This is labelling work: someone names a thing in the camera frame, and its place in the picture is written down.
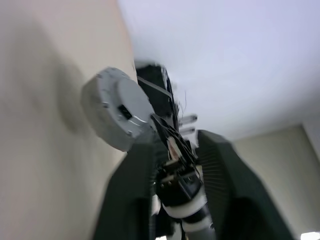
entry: light fixture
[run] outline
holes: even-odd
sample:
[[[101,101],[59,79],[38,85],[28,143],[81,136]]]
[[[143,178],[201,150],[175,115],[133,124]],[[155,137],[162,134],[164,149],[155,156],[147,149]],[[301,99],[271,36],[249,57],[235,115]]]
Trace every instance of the light fixture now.
[[[320,232],[312,231],[302,233],[300,240],[320,240]]]

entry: beige wall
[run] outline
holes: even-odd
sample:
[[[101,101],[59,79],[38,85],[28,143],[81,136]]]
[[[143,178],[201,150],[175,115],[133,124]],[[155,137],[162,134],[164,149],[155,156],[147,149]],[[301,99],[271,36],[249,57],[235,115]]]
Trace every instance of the beige wall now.
[[[320,230],[320,164],[297,126],[234,143],[262,178],[292,231]]]
[[[122,153],[80,89],[107,66],[135,78],[116,0],[2,0],[0,29],[0,239],[89,239]]]

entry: white ceiling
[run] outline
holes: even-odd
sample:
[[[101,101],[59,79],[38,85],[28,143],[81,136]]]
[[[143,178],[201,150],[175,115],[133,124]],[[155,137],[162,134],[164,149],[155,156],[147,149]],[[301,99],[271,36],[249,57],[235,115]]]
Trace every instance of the white ceiling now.
[[[239,139],[320,111],[320,0],[119,4],[135,58],[167,68],[198,129]]]

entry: ceiling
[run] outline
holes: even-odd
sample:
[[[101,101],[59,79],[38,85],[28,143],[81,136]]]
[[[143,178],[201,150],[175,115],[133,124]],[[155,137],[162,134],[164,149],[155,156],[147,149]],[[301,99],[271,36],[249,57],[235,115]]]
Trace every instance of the ceiling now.
[[[167,68],[197,129],[235,140],[320,112],[319,0],[119,4],[135,58]]]

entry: white circular device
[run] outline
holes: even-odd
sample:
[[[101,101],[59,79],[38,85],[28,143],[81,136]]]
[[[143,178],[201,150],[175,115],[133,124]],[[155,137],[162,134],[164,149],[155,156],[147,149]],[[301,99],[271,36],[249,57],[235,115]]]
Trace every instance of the white circular device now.
[[[82,88],[81,105],[96,134],[123,152],[150,126],[154,113],[141,87],[114,67],[99,72]]]

